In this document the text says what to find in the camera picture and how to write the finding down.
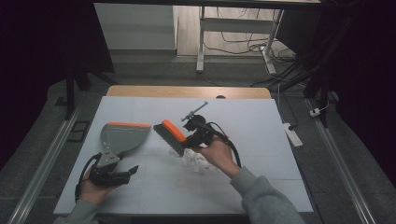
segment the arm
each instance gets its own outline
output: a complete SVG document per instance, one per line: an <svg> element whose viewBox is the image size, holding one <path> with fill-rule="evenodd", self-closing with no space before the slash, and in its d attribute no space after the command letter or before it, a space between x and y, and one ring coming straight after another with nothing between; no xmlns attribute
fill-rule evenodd
<svg viewBox="0 0 396 224"><path fill-rule="evenodd" d="M231 178L231 185L241 194L242 207L251 223L304 223L289 199L264 176L256 177L246 167L241 169L233 162L231 149L220 138L215 136L209 147L195 151Z"/></svg>
<svg viewBox="0 0 396 224"><path fill-rule="evenodd" d="M90 171L83 177L81 183L81 193L79 194L76 206L67 217L58 217L54 224L97 224L93 220L100 204L105 200L107 194L116 187L100 188L95 186L89 179Z"/></svg>

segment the human hand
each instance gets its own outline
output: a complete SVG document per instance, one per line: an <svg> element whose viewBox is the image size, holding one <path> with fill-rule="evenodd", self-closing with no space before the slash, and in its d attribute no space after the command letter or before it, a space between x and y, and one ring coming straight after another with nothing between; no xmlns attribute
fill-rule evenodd
<svg viewBox="0 0 396 224"><path fill-rule="evenodd" d="M230 147L216 135L213 136L210 146L196 147L193 150L201 153L207 161L217 166L230 178L233 178L240 170L239 166L233 162L233 154Z"/></svg>
<svg viewBox="0 0 396 224"><path fill-rule="evenodd" d="M82 178L81 192L78 198L82 201L99 205L105 200L107 194L118 186L108 188L97 187L89 179L90 171L91 169L89 169Z"/></svg>

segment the power strip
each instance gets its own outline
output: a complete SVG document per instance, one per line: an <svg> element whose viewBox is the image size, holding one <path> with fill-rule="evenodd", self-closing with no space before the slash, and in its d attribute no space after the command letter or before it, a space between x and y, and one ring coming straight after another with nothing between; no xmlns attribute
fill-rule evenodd
<svg viewBox="0 0 396 224"><path fill-rule="evenodd" d="M284 123L283 128L285 129L286 134L288 135L289 140L293 144L294 147L300 147L303 145L303 142L298 137L297 133L294 130L289 130L289 123Z"/></svg>

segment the wooden table edge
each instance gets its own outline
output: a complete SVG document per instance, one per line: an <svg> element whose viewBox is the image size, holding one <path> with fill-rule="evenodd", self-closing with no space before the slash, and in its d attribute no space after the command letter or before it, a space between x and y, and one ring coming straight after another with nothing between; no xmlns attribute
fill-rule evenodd
<svg viewBox="0 0 396 224"><path fill-rule="evenodd" d="M190 87L190 86L131 86L114 85L106 96L167 97L167 98L216 98L272 99L265 88L246 87Z"/></svg>

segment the gray mat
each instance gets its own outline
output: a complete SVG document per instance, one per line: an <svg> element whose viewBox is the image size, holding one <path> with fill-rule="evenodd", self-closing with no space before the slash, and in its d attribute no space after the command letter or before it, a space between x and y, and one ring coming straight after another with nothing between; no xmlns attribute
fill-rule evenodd
<svg viewBox="0 0 396 224"><path fill-rule="evenodd" d="M116 63L116 75L111 75L121 84L133 85L176 85L176 86L221 86L248 87L250 84L267 79L262 64L244 63L206 63L205 72L195 73L195 63ZM77 121L91 124L101 97L106 94L108 84L90 76L92 89ZM295 123L291 111L298 119L297 134L304 146L294 148L293 152L305 179L314 213L302 213L305 222L310 223L361 223L346 189L334 168L332 161L318 133L315 122L310 118L305 99L300 94L302 87L296 87L287 94L290 105L280 97L280 111L285 121ZM49 99L35 126L21 143L20 148L0 173L0 222L5 223L11 215L18 199L30 181L35 169L41 162L53 136L63 121L65 108L56 106L59 97L65 96L64 82L52 86ZM348 129L329 107L329 124L346 161L357 179L367 202L371 206L378 223L394 223L396 220L394 204L395 188L389 183L368 150L359 138ZM56 216L52 214L64 184L74 166L82 147L78 139L81 133L69 134L69 142L55 162L45 186L26 220L26 223L51 223ZM102 217L106 223L128 223L129 217ZM156 223L158 218L132 218L133 223Z"/></svg>

